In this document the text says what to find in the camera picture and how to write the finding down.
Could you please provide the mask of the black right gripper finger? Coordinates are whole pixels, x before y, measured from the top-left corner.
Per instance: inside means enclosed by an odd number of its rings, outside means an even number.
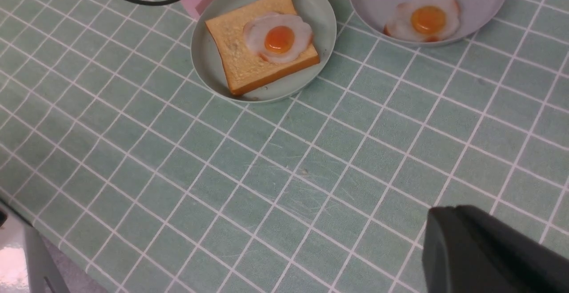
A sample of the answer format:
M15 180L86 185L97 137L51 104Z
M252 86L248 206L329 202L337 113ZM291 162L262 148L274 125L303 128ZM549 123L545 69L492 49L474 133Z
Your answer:
M432 207L421 262L429 293L566 293L569 261L473 205Z

